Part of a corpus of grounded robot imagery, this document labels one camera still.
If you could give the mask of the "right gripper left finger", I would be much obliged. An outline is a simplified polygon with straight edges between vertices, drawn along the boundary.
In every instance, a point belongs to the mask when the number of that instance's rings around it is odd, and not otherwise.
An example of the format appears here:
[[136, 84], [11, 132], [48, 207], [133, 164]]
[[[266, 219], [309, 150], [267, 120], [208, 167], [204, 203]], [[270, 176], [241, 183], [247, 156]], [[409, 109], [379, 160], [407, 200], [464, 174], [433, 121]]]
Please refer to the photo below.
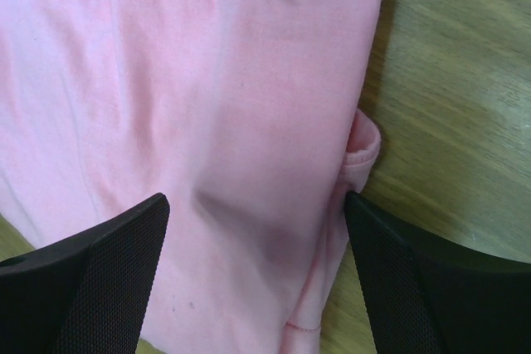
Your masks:
[[133, 353], [170, 206], [157, 193], [115, 218], [1, 263], [3, 353]]

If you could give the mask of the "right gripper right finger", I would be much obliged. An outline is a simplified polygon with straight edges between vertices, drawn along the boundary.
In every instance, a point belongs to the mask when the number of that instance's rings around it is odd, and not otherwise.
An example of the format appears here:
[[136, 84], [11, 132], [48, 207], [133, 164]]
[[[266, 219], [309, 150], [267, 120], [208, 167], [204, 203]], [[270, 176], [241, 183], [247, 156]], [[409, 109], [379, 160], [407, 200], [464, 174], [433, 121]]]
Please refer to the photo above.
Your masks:
[[379, 353], [528, 353], [530, 265], [472, 250], [356, 192], [344, 214]]

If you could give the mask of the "pink t shirt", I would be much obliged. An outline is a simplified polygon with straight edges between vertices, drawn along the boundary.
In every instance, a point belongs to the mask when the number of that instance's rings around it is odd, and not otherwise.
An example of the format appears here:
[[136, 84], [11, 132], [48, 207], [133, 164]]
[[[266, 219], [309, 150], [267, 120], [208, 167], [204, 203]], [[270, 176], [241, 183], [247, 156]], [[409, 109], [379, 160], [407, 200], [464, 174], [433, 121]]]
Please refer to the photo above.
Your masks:
[[170, 204], [142, 336], [316, 353], [382, 0], [1, 0], [1, 212], [42, 247]]

